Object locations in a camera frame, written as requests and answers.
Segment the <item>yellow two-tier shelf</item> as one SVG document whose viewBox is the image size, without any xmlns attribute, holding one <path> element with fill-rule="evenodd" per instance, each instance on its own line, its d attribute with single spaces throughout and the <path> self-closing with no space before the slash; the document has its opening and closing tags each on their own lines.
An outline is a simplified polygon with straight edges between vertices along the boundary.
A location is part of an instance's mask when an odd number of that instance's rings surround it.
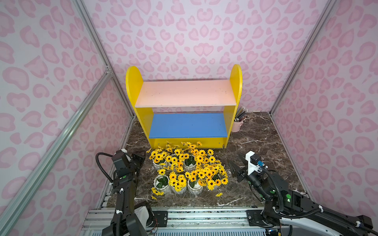
<svg viewBox="0 0 378 236">
<path fill-rule="evenodd" d="M 243 75 L 234 65 L 228 80 L 145 82 L 135 66 L 125 77 L 129 101 L 153 149 L 201 142 L 203 148 L 226 148 L 242 95 Z M 165 107 L 223 107 L 222 112 L 155 113 Z"/>
</svg>

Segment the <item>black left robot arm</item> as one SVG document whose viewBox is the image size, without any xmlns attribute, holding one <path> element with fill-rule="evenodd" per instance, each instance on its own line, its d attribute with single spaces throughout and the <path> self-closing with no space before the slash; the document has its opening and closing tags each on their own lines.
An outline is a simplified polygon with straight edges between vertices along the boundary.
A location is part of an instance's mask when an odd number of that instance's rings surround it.
<svg viewBox="0 0 378 236">
<path fill-rule="evenodd" d="M 115 166 L 115 175 L 110 177 L 99 161 L 99 157 L 110 157 Z M 146 236 L 145 224 L 142 224 L 135 213 L 134 198 L 137 190 L 137 177 L 144 164 L 145 157 L 137 154 L 129 155 L 125 150 L 115 154 L 99 152 L 95 161 L 101 172 L 110 181 L 117 194 L 115 213 L 110 226 L 102 230 L 103 236 Z"/>
</svg>

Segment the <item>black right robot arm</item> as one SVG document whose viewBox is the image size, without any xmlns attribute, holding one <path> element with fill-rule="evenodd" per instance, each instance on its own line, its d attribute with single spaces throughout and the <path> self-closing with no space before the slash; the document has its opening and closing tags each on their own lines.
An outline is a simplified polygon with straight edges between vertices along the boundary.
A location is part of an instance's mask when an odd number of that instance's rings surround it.
<svg viewBox="0 0 378 236">
<path fill-rule="evenodd" d="M 283 225 L 310 231 L 323 236 L 368 236 L 377 235 L 372 219 L 366 215 L 349 216 L 331 210 L 289 188 L 288 182 L 276 171 L 270 170 L 261 157 L 249 151 L 242 159 L 244 167 L 228 160 L 231 174 L 240 183 L 246 181 L 257 192 L 264 208 L 247 210 L 250 226 L 280 231 Z"/>
</svg>

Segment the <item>sunflower pot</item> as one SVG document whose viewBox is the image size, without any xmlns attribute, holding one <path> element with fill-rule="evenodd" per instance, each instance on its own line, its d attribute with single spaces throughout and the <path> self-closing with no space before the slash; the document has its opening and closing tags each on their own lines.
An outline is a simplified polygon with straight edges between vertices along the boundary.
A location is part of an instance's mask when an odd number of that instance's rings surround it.
<svg viewBox="0 0 378 236">
<path fill-rule="evenodd" d="M 184 154 L 183 149 L 178 145 L 168 143 L 165 151 L 167 152 L 165 158 L 167 164 L 165 169 L 176 173 L 184 172 L 184 158 L 182 156 Z"/>
<path fill-rule="evenodd" d="M 202 168 L 197 168 L 191 172 L 185 172 L 188 181 L 188 190 L 191 194 L 198 196 L 206 186 L 205 175 Z"/>
<path fill-rule="evenodd" d="M 196 169 L 199 156 L 203 155 L 201 142 L 190 143 L 182 142 L 182 150 L 179 154 L 179 160 L 183 164 L 185 172 L 191 172 Z"/>
<path fill-rule="evenodd" d="M 169 185 L 169 177 L 166 175 L 165 169 L 157 171 L 157 176 L 153 181 L 152 193 L 154 197 L 171 195 L 172 192 Z"/>
<path fill-rule="evenodd" d="M 158 148 L 150 152 L 149 159 L 152 161 L 155 170 L 158 171 L 168 167 L 166 161 L 167 156 L 168 153 L 162 148 Z"/>
<path fill-rule="evenodd" d="M 213 149 L 208 149 L 206 157 L 203 159 L 205 164 L 215 164 L 216 163 L 216 158 L 214 157 L 214 150 Z"/>
<path fill-rule="evenodd" d="M 169 174 L 169 186 L 175 194 L 182 195 L 187 189 L 187 178 L 183 174 L 171 172 Z"/>
<path fill-rule="evenodd" d="M 209 191 L 216 190 L 229 183 L 227 171 L 224 165 L 218 160 L 205 164 L 201 169 L 201 173 L 201 182 L 206 184 Z"/>
</svg>

